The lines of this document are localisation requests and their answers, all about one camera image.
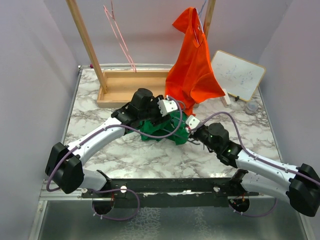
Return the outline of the blue grey plastic hanger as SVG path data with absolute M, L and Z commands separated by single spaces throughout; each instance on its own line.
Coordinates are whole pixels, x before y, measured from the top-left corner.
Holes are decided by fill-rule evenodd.
M 178 111 L 171 113 L 171 120 L 169 122 L 169 125 L 166 127 L 166 129 L 171 133 L 177 126 L 178 123 L 180 122 L 180 113 Z M 184 112 L 182 113 L 182 120 L 180 123 L 180 126 L 178 130 L 171 136 L 168 137 L 169 140 L 174 141 L 176 145 L 183 145 L 186 144 L 187 142 L 194 144 L 194 145 L 200 145 L 199 142 L 196 140 L 190 138 L 190 135 L 194 133 L 188 133 L 186 132 L 186 124 L 185 121 L 189 116 L 187 116 Z

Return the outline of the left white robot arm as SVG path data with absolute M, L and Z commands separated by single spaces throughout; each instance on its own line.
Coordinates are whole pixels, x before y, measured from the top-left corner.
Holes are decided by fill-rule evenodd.
M 157 126 L 168 121 L 178 109 L 172 97 L 154 96 L 150 90 L 139 88 L 131 101 L 115 110 L 95 130 L 67 145 L 58 142 L 52 147 L 45 168 L 48 181 L 65 194 L 87 188 L 101 198 L 106 197 L 111 190 L 107 176 L 98 170 L 84 170 L 84 164 L 109 143 L 141 129 L 146 121 Z

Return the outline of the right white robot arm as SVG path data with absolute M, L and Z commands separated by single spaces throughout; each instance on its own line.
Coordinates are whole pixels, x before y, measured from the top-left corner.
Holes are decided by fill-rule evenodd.
M 266 194 L 288 202 L 297 212 L 314 217 L 320 207 L 320 177 L 306 163 L 295 166 L 262 157 L 229 138 L 221 123 L 209 126 L 187 124 L 190 136 L 203 143 L 226 166 L 238 169 L 242 178 L 230 182 L 229 189 L 240 196 L 244 192 Z

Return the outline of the green t shirt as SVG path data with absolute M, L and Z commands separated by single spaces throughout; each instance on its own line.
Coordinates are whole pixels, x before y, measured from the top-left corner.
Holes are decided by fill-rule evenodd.
M 172 135 L 168 136 L 166 139 L 175 142 L 176 145 L 183 145 L 189 139 L 189 134 L 186 132 L 186 124 L 187 115 L 182 113 L 182 122 L 180 124 L 179 129 Z M 180 120 L 180 113 L 178 111 L 170 114 L 170 119 L 165 121 L 159 125 L 153 126 L 150 121 L 145 121 L 140 128 L 140 131 L 146 133 L 148 135 L 153 136 L 164 136 L 171 133 L 177 126 Z

